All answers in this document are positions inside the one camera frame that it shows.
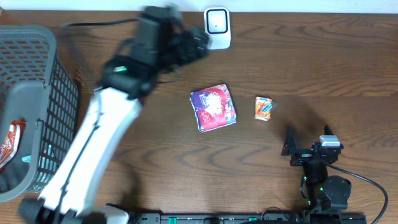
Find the small orange snack packet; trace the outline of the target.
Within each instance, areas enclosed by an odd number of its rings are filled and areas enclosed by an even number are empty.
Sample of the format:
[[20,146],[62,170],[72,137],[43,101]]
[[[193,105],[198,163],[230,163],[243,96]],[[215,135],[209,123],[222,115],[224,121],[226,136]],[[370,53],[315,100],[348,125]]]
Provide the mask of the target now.
[[267,97],[257,96],[255,99],[254,118],[262,121],[271,119],[271,111],[276,107],[276,103]]

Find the orange red chocolate bar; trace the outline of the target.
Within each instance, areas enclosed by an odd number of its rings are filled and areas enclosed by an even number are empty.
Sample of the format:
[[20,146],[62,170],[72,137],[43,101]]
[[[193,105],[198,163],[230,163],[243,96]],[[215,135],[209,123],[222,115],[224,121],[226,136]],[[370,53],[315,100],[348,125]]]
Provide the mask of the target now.
[[18,152],[19,143],[25,130],[26,120],[14,120],[10,126],[4,142],[1,145],[1,171],[6,169]]

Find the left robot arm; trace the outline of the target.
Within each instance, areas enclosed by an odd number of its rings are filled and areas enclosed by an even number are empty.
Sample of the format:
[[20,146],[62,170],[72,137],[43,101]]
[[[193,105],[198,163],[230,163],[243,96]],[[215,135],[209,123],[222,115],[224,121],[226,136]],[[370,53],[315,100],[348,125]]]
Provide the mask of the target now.
[[141,19],[136,36],[124,41],[130,52],[117,52],[105,63],[100,86],[55,176],[38,198],[21,202],[22,219],[26,223],[128,223],[128,211],[94,205],[104,172],[159,75],[206,57],[208,42],[203,29],[187,30],[179,19]]

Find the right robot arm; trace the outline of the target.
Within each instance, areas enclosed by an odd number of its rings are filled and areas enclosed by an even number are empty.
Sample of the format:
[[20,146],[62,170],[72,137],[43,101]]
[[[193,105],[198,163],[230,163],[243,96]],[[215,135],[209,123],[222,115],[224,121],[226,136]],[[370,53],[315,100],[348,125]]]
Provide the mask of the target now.
[[290,165],[303,168],[303,195],[309,200],[312,212],[340,213],[348,208],[351,182],[338,175],[330,176],[327,167],[338,160],[344,146],[329,126],[309,149],[299,149],[294,132],[287,128],[281,155],[290,157]]

